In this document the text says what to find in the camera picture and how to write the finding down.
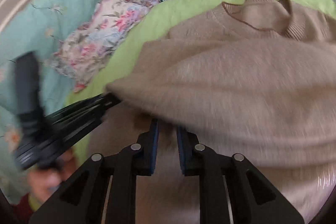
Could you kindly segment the person's left hand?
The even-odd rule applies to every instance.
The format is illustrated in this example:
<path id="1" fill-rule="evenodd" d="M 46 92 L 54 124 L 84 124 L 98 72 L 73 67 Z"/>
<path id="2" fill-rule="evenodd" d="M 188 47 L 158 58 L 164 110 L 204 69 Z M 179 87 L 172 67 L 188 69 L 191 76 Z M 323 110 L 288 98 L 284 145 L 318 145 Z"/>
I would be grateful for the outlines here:
<path id="1" fill-rule="evenodd" d="M 60 169 L 34 168 L 28 172 L 30 196 L 38 205 L 47 201 L 60 184 L 77 169 L 77 160 L 72 148 L 61 155 L 58 160 L 61 163 Z"/>

